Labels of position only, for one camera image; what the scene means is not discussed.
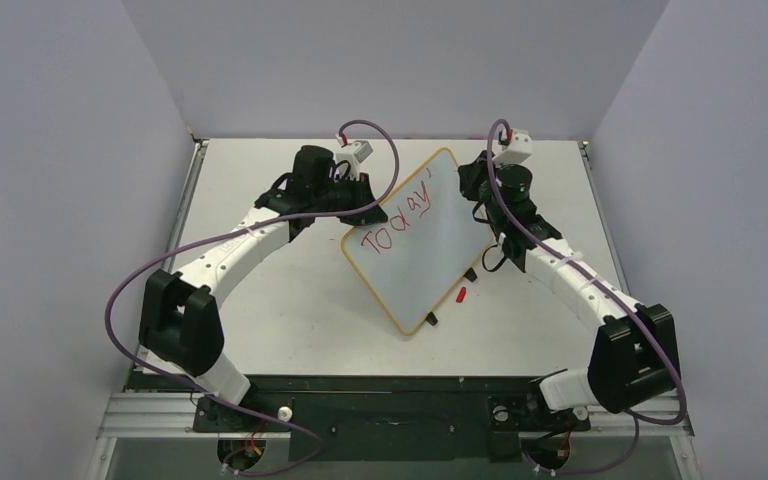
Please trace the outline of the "yellow-framed whiteboard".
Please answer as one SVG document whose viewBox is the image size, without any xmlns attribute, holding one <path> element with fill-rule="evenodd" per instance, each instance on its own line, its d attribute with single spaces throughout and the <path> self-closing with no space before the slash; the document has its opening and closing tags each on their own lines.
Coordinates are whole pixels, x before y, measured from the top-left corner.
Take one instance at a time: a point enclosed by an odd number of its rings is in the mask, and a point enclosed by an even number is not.
<svg viewBox="0 0 768 480">
<path fill-rule="evenodd" d="M 462 197 L 458 163 L 440 148 L 382 203 L 382 224 L 354 227 L 341 250 L 403 335 L 414 334 L 492 243 Z"/>
</svg>

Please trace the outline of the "red marker cap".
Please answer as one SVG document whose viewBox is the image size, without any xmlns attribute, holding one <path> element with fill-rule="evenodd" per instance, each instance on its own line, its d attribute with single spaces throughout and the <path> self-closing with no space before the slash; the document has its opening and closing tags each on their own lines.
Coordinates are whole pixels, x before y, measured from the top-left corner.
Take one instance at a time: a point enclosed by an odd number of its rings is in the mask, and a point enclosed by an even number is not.
<svg viewBox="0 0 768 480">
<path fill-rule="evenodd" d="M 467 294 L 467 288 L 466 288 L 465 286 L 462 286 L 462 287 L 460 288 L 460 290 L 459 290 L 459 292 L 458 292 L 457 296 L 456 296 L 456 299 L 455 299 L 455 301 L 456 301 L 457 303 L 462 303 L 462 302 L 464 301 L 465 297 L 466 297 L 466 294 Z"/>
</svg>

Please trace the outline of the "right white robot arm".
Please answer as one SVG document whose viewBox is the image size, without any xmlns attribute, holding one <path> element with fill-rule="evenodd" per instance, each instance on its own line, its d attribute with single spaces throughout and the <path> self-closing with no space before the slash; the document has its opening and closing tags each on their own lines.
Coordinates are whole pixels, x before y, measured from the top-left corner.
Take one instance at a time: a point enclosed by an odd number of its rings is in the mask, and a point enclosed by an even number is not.
<svg viewBox="0 0 768 480">
<path fill-rule="evenodd" d="M 490 165 L 484 154 L 457 169 L 459 191 L 476 222 L 493 233 L 503 261 L 543 284 L 594 339 L 587 366 L 534 380 L 526 418 L 548 427 L 563 413 L 600 406 L 656 425 L 687 414 L 671 312 L 646 306 L 586 264 L 530 195 L 533 175 L 521 165 Z"/>
</svg>

